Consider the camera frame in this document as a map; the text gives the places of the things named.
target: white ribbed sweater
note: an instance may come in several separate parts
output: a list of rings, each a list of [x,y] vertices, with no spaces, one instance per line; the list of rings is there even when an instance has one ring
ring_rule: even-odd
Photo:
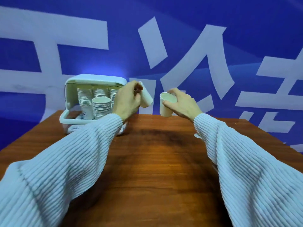
[[[195,118],[234,226],[303,226],[303,175],[207,114]],[[0,226],[58,226],[69,203],[101,174],[122,126],[110,114],[10,164],[0,181]]]

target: stack of paper cups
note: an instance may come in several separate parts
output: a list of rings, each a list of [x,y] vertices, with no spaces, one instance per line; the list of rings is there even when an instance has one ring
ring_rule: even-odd
[[[114,107],[114,100],[115,100],[115,96],[116,96],[116,93],[119,91],[119,89],[111,89],[110,90],[110,96],[109,98],[111,99],[111,108],[113,109]]]
[[[108,88],[97,88],[94,91],[95,98],[97,97],[109,97]]]
[[[143,90],[141,91],[141,104],[140,106],[143,108],[148,107],[149,105],[151,105],[153,103],[153,98],[152,96],[149,94],[149,92],[146,90],[144,84],[139,81],[139,84],[143,87]]]
[[[93,98],[93,112],[95,119],[102,118],[103,116],[112,113],[111,99],[108,97]]]
[[[81,106],[84,119],[94,119],[92,108],[92,89],[86,87],[78,87],[78,101]]]
[[[170,110],[169,108],[167,108],[163,105],[163,101],[165,101],[165,100],[167,100],[171,103],[176,103],[177,97],[168,92],[162,92],[160,94],[160,115],[162,115],[164,117],[169,117],[172,115],[172,110]]]

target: wooden table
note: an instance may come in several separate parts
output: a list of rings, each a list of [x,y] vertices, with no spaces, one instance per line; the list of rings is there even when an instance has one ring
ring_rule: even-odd
[[[0,152],[0,174],[63,138],[55,113]],[[303,156],[244,119],[221,119],[303,172]],[[97,183],[72,201],[62,226],[231,226],[218,175],[193,125],[135,115],[116,137]]]

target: right hand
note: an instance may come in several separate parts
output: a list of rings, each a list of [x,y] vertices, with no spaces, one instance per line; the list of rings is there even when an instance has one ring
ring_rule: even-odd
[[[182,118],[186,118],[191,122],[194,122],[196,116],[202,113],[195,99],[191,98],[190,95],[185,94],[184,92],[180,91],[178,88],[170,89],[168,92],[174,93],[176,95],[177,102],[171,103],[165,100],[163,101],[163,105],[171,109],[178,116]]]

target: white plastic container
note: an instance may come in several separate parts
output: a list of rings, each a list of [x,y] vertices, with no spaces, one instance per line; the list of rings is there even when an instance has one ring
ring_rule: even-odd
[[[69,118],[71,109],[78,105],[77,87],[81,84],[92,85],[94,87],[108,87],[109,89],[119,89],[127,84],[126,79],[117,76],[101,76],[92,74],[81,74],[69,78],[65,83],[65,110],[60,115],[59,121],[62,123],[64,132],[71,125],[85,125],[96,120],[83,119],[83,116],[78,116],[76,119]]]

